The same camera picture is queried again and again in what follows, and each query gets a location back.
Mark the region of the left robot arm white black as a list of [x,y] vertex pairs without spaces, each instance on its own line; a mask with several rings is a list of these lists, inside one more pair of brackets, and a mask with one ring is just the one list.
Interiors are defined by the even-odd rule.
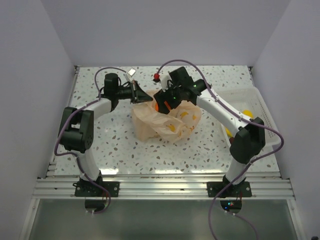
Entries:
[[86,190],[92,196],[99,196],[105,190],[101,171],[91,150],[94,141],[95,120],[111,113],[120,100],[130,100],[132,104],[151,102],[153,98],[144,92],[137,81],[131,80],[132,74],[125,73],[126,82],[122,83],[116,73],[107,73],[103,88],[98,88],[97,99],[86,105],[66,107],[63,110],[54,155],[71,155],[75,158],[80,172],[80,184],[86,182]]

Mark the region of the fake yellow mango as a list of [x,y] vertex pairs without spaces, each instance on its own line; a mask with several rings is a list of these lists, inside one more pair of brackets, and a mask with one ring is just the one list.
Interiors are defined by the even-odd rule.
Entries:
[[248,116],[250,119],[254,119],[254,115],[250,110],[245,109],[242,113]]

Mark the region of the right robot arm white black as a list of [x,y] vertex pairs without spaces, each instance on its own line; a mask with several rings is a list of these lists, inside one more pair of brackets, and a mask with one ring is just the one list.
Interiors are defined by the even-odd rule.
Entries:
[[173,70],[164,77],[155,73],[153,81],[161,84],[161,90],[154,94],[158,112],[167,115],[182,101],[187,101],[211,114],[229,130],[229,152],[233,159],[224,175],[222,189],[227,196],[235,196],[245,179],[243,171],[266,145],[264,121],[237,111],[213,92],[204,79],[193,80],[185,67]]

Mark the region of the fake yellow banana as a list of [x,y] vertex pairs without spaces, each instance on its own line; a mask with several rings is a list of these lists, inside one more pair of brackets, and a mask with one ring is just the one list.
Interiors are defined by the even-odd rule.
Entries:
[[226,127],[224,129],[229,139],[234,138],[233,134]]

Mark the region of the fake orange fruit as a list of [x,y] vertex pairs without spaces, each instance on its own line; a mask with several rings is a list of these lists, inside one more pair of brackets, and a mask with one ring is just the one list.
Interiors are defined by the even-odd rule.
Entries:
[[158,104],[157,102],[155,103],[154,108],[155,108],[155,110],[156,110],[157,112],[159,112],[159,104]]

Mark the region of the orange translucent plastic bag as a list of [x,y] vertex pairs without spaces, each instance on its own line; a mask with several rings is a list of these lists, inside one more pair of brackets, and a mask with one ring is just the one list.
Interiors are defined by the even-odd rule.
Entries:
[[169,114],[157,111],[155,100],[134,104],[131,118],[138,140],[145,142],[151,138],[162,138],[168,142],[188,138],[202,117],[202,111],[191,102],[182,101]]

